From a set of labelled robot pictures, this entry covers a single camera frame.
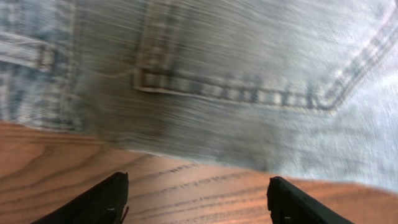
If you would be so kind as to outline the light blue denim shorts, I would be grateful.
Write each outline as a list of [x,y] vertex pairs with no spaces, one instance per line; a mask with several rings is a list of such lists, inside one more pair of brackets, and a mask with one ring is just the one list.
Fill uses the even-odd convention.
[[396,0],[1,0],[1,119],[397,190]]

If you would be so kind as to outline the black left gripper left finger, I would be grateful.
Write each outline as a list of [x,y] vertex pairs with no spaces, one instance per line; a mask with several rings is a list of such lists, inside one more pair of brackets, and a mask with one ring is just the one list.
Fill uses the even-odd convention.
[[128,192],[128,174],[116,172],[32,224],[122,224]]

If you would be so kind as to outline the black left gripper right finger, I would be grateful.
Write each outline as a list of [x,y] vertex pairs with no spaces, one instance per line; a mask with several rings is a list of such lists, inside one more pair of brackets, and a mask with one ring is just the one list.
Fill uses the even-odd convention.
[[279,176],[270,178],[267,207],[273,224],[353,224]]

